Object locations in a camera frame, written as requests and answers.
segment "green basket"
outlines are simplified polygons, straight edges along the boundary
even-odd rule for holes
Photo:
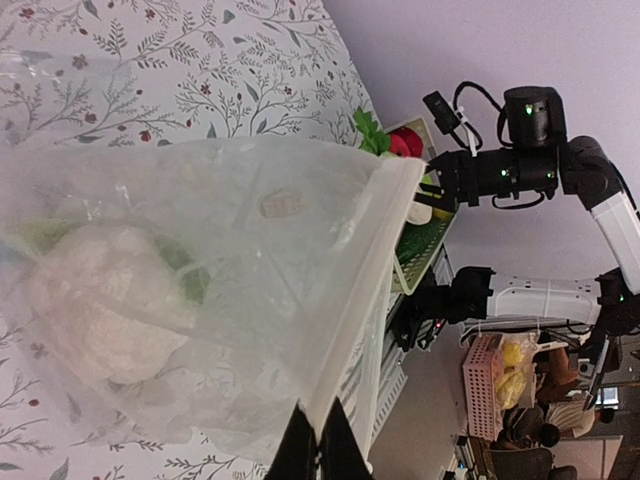
[[[411,295],[415,292],[427,269],[436,258],[454,219],[455,216],[452,215],[448,220],[433,218],[426,225],[406,225],[393,257],[392,293]],[[419,248],[408,245],[409,243],[417,243]]]

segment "black cable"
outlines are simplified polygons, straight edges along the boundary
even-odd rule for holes
[[[556,339],[560,339],[560,340],[568,343],[569,346],[572,347],[574,350],[579,350],[580,349],[580,341],[579,340],[571,338],[568,335],[565,335],[564,333],[556,332],[556,331],[554,331],[555,328],[554,327],[542,327],[542,328],[540,328],[540,330],[543,331],[543,332],[547,332],[549,335],[551,335],[551,338],[555,337]]]
[[[484,142],[482,141],[482,137],[480,136],[478,131],[473,127],[473,125],[471,125],[469,122],[464,122],[464,124],[471,131],[471,133],[473,133],[473,136],[476,137],[476,140],[477,140],[476,149],[480,150],[484,145]]]
[[[460,96],[460,94],[462,93],[462,91],[465,88],[474,88],[474,89],[476,89],[482,95],[484,95],[487,100],[489,100],[489,102],[491,103],[493,108],[495,108],[498,112],[500,112],[502,110],[502,107],[498,104],[498,102],[496,102],[494,100],[494,98],[491,96],[491,94],[489,92],[487,92],[487,90],[482,85],[478,85],[475,82],[470,82],[470,81],[467,81],[467,80],[465,80],[464,82],[462,82],[460,85],[458,85],[456,87],[456,91],[453,94],[453,109],[454,110],[458,110],[458,97]]]
[[[573,328],[571,328],[571,320],[567,320],[567,329],[574,335],[586,335],[587,333],[591,333],[593,331],[593,328],[594,328],[594,326],[591,325],[584,332],[579,332],[579,331],[574,330]]]
[[[631,330],[631,332],[627,333],[626,336],[627,337],[637,337],[640,335],[640,328],[636,328],[635,331]]]
[[[489,103],[491,103],[491,105],[493,106],[493,108],[495,108],[496,110],[498,110],[498,112],[500,112],[502,110],[502,107],[498,104],[498,102],[495,101],[495,99],[491,96],[491,94],[482,86],[482,85],[478,85],[475,82],[470,82],[470,81],[464,81],[462,83],[460,83],[460,85],[458,85],[456,87],[456,90],[453,94],[453,110],[454,111],[458,111],[458,98],[460,97],[460,94],[462,93],[462,91],[465,88],[473,88],[475,90],[477,90],[478,92],[480,92],[482,95],[484,95],[484,97],[489,100]],[[476,137],[477,140],[477,146],[476,148],[478,150],[480,150],[482,148],[482,146],[484,145],[484,141],[482,140],[482,136],[480,135],[480,133],[478,132],[478,130],[476,130],[473,125],[471,125],[471,123],[469,122],[464,122],[464,125],[469,128],[469,130],[471,130],[471,133],[473,133],[474,137]]]
[[[464,143],[456,132],[451,132],[450,135],[451,135],[451,138],[453,138],[456,141],[456,143],[460,148],[462,148],[463,150],[470,150],[469,145]]]
[[[638,206],[636,205],[636,201],[633,198],[633,194],[631,193],[631,190],[629,189],[629,186],[627,185],[626,180],[620,173],[620,170],[618,170],[618,167],[616,167],[615,163],[611,162],[611,166],[613,166],[613,169],[616,171],[616,175],[618,175],[618,180],[620,180],[620,183],[622,184],[622,188],[624,189],[624,192],[627,194],[627,197],[629,197],[629,201],[631,202],[631,206],[633,207],[633,210],[636,212],[636,216],[638,217],[638,220],[640,220],[640,213],[638,212]]]
[[[504,132],[504,126],[506,123],[507,123],[507,111],[504,108],[502,108],[500,110],[500,115],[498,115],[498,124],[496,125],[496,130],[497,130],[496,135],[498,136],[498,141],[500,142],[500,145],[502,145],[503,147],[513,147],[513,143],[505,142],[502,139],[502,133]]]
[[[493,208],[497,208],[498,210],[524,210],[525,208],[531,208],[531,207],[535,207],[536,205],[540,205],[542,202],[544,202],[545,200],[545,196],[544,193],[541,193],[540,196],[529,203],[516,203],[515,205],[507,205],[506,207],[501,207],[500,205],[498,205],[498,196],[494,195],[491,198],[491,205],[493,205]]]

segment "floral tablecloth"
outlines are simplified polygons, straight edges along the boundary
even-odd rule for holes
[[[351,115],[371,108],[319,0],[0,0],[0,49],[10,143],[293,134],[354,145]],[[36,373],[48,355],[0,319],[0,479],[264,476],[197,433],[187,445],[89,446],[70,426],[82,414],[72,400],[49,408]]]

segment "yellow object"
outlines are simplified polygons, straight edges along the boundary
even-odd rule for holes
[[[516,367],[525,360],[522,348],[517,343],[505,343],[502,346],[502,358],[505,368]]]
[[[433,185],[433,178],[431,178],[431,175],[427,173],[424,177],[422,177],[422,183]],[[448,222],[454,217],[455,213],[440,210],[439,208],[434,208],[432,215],[434,218],[438,218],[444,222]]]
[[[505,373],[496,385],[496,394],[502,409],[509,410],[518,405],[526,387],[527,380],[521,370]]]

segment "plastic basket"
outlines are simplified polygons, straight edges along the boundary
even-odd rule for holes
[[[501,334],[478,337],[463,365],[469,435],[491,442],[502,430],[502,412],[494,388],[494,372],[502,371],[501,344]]]
[[[453,215],[446,219],[434,218],[426,225],[413,227],[421,229],[422,241],[426,244],[426,248],[404,264],[400,263],[397,254],[393,257],[393,284],[391,285],[393,293],[412,295],[415,292],[440,251],[454,218]]]

